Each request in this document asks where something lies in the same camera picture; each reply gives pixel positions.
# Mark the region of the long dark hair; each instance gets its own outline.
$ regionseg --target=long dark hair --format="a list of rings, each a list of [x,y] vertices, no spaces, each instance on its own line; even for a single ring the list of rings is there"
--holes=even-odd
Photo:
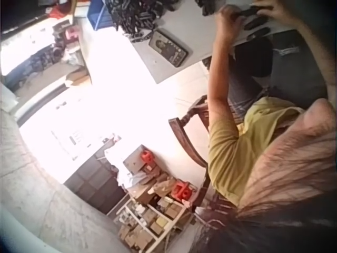
[[[275,157],[265,164],[272,168],[271,173],[289,170],[289,166],[293,168],[291,172],[271,181],[268,191],[266,188],[255,191],[245,207],[228,216],[223,228],[203,227],[190,253],[337,252],[336,132],[305,138],[301,147],[283,148],[282,154],[288,154],[287,161]],[[315,156],[295,159],[308,150],[314,151]],[[299,195],[290,196],[289,190]],[[301,198],[301,194],[307,196],[312,191],[315,194]],[[276,193],[286,196],[278,200],[269,198]]]

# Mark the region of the dark pants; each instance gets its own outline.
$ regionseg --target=dark pants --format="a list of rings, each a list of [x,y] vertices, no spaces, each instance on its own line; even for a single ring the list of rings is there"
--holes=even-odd
[[[315,100],[327,98],[326,85],[313,55],[296,31],[273,36],[271,83],[264,90],[229,59],[229,103],[244,118],[250,106],[263,96],[288,100],[307,109]]]

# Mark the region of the table surface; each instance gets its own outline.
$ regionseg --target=table surface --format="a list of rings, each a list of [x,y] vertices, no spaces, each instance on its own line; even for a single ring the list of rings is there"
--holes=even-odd
[[[235,4],[241,9],[247,9],[251,2],[252,0],[220,0],[218,3],[219,5],[225,3]],[[214,16],[202,16],[202,10],[194,0],[181,0],[177,10],[175,12],[166,12],[158,20],[158,25],[160,31],[185,48],[189,55],[182,66],[175,68],[150,48],[148,41],[133,44],[156,83],[160,83],[186,67],[212,55],[213,40],[215,38]],[[269,21],[264,26],[271,28],[272,33],[290,30],[289,27],[283,26],[276,21]],[[242,31],[235,45],[246,42],[246,37],[252,32],[254,30]]]

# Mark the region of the blue bin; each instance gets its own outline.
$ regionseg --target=blue bin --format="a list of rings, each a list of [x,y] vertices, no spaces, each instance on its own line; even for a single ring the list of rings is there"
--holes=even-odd
[[[87,18],[94,31],[113,26],[110,13],[102,0],[91,0]]]

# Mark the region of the woman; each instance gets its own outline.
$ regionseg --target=woman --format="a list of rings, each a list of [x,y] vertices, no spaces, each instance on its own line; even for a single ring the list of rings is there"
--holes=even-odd
[[[242,24],[242,18],[235,21],[231,18],[237,9],[227,6],[216,15],[217,33],[207,94],[210,119],[208,172],[213,187],[236,206],[245,193],[259,156],[304,112],[303,108],[307,109],[316,99],[326,97],[326,91],[335,105],[335,60],[322,43],[305,23],[291,15],[278,0],[260,0],[254,5],[272,8],[262,9],[257,14],[268,15],[294,26],[309,47],[299,44],[299,54],[288,53],[276,58],[279,64],[273,66],[273,72],[282,74],[272,74],[270,94],[262,97],[262,88],[251,77],[240,72],[229,56]],[[312,69],[303,68],[312,65]],[[292,72],[286,71],[289,66]],[[245,133],[241,136],[228,100],[237,114],[244,117]]]

